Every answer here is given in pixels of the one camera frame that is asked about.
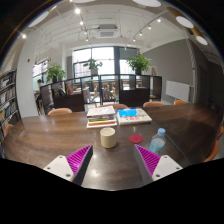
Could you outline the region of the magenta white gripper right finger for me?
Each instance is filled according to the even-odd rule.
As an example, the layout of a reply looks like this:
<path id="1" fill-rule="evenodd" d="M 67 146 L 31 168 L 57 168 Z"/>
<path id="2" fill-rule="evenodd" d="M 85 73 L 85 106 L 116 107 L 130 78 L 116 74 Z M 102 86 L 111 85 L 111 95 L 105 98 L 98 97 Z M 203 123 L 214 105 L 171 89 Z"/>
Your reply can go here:
<path id="1" fill-rule="evenodd" d="M 168 155 L 159 156 L 140 145 L 134 146 L 134 156 L 145 185 L 182 169 Z"/>

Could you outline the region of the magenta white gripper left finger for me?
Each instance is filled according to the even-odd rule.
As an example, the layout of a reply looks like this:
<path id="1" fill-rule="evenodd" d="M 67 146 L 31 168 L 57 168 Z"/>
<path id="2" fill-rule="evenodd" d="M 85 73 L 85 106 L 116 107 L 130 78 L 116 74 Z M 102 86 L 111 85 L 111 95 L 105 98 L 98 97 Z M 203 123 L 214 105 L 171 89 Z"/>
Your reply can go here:
<path id="1" fill-rule="evenodd" d="M 93 146 L 87 145 L 68 156 L 57 156 L 44 170 L 81 186 L 92 155 Z"/>

